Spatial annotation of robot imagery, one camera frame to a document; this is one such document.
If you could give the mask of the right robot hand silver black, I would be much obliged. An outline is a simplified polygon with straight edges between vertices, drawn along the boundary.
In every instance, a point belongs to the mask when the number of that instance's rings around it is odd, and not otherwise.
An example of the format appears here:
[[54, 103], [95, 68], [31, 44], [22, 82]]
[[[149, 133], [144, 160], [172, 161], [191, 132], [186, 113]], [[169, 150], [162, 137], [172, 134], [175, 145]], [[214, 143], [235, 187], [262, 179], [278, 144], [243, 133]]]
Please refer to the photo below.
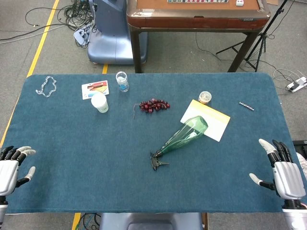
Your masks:
[[289, 148], [283, 142], [276, 140], [269, 143], [260, 138], [259, 143], [267, 153], [274, 179], [269, 183], [253, 173], [250, 173], [249, 177], [258, 186], [275, 191], [277, 196], [284, 200], [284, 210], [306, 210], [306, 204], [301, 202], [306, 195], [303, 179]]

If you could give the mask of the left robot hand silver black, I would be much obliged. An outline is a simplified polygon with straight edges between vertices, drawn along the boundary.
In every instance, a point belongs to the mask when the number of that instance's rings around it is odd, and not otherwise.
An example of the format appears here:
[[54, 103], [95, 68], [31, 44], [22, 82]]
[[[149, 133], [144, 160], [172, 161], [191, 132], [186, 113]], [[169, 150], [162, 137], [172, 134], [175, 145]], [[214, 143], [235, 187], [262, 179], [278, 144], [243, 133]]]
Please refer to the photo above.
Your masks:
[[27, 175], [17, 179], [19, 167], [27, 156], [35, 155], [36, 150], [30, 146], [15, 148], [8, 146], [0, 152], [0, 206], [8, 204], [6, 197], [10, 195], [15, 188], [31, 181], [35, 173], [35, 166], [32, 166]]

